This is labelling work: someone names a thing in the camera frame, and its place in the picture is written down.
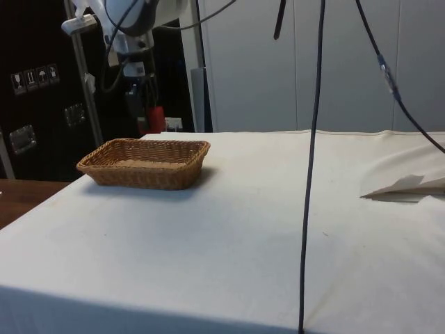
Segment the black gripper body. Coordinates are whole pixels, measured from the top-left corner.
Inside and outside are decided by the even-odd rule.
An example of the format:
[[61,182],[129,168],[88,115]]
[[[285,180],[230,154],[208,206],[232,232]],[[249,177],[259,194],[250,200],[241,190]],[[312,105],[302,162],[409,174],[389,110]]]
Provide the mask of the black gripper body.
[[156,77],[128,78],[129,87],[125,93],[129,106],[150,108],[157,106]]

